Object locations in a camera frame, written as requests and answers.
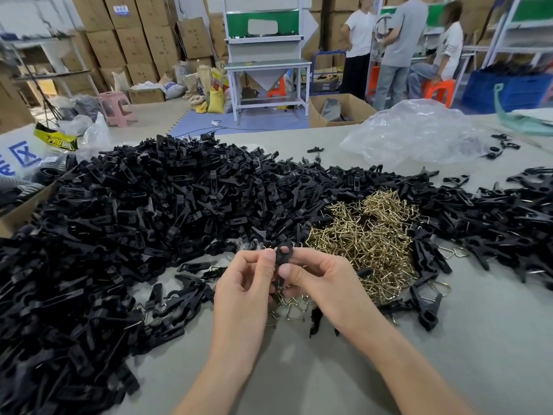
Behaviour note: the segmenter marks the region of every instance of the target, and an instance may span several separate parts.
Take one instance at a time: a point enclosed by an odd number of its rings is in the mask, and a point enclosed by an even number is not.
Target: green panel
[[[553,0],[521,0],[513,21],[553,19]]]
[[[280,35],[298,35],[300,28],[300,15],[297,10],[283,12],[260,12],[260,13],[227,13],[228,36],[247,37],[248,21],[275,20],[278,23]]]
[[[397,7],[382,7],[380,14],[384,13],[395,13]],[[428,5],[428,19],[426,19],[426,24],[428,27],[438,27],[440,25],[439,18],[442,10],[444,9],[444,4],[429,4]]]

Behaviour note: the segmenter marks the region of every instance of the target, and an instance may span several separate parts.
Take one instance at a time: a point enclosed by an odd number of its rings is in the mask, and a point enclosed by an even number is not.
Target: man
[[[384,109],[390,87],[392,105],[403,100],[411,59],[427,18],[428,6],[422,0],[407,0],[397,7],[391,18],[391,32],[382,40],[386,51],[380,64],[373,103],[377,111]]]

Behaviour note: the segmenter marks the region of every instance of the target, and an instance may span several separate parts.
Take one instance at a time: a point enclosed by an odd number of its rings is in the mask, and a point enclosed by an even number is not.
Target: red plastic stool
[[[424,98],[432,99],[434,93],[436,93],[436,100],[446,105],[446,108],[450,108],[453,103],[453,91],[455,90],[455,80],[445,80],[436,83],[435,85],[430,84],[430,81],[427,81],[423,84]]]
[[[278,87],[274,87],[267,92],[267,97],[273,96],[286,96],[286,83],[284,82],[284,76],[280,78]]]
[[[98,95],[100,106],[105,112],[108,125],[126,127],[130,120],[138,121],[133,111],[125,111],[123,106],[130,106],[130,101],[123,92],[105,92]]]
[[[380,66],[375,65],[370,69],[369,76],[369,88],[367,89],[367,96],[373,95],[377,92],[378,75],[380,74]]]

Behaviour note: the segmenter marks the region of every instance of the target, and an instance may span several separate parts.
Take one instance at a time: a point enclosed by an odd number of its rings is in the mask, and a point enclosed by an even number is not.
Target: white t-shirt
[[[440,35],[438,41],[438,49],[436,49],[436,59],[434,65],[440,65],[444,55],[448,55],[450,60],[447,62],[446,68],[442,72],[442,80],[451,80],[453,74],[459,65],[461,51],[463,50],[463,28],[456,21],[449,29]]]
[[[365,14],[361,10],[357,10],[351,14],[346,20],[346,25],[349,27],[349,40],[352,48],[350,51],[346,51],[346,57],[358,57],[370,52],[375,24],[376,20],[372,13]]]

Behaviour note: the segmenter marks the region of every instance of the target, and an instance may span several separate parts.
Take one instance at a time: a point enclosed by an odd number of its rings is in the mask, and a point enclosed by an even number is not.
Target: blue floor mat
[[[220,120],[218,127],[211,121]],[[238,125],[234,124],[231,113],[196,113],[191,110],[180,119],[170,131],[173,137],[199,137],[201,134],[216,131],[217,135],[240,132],[279,131],[282,129],[304,129],[309,127],[305,119],[305,109],[280,111],[275,107],[246,109],[238,114]]]

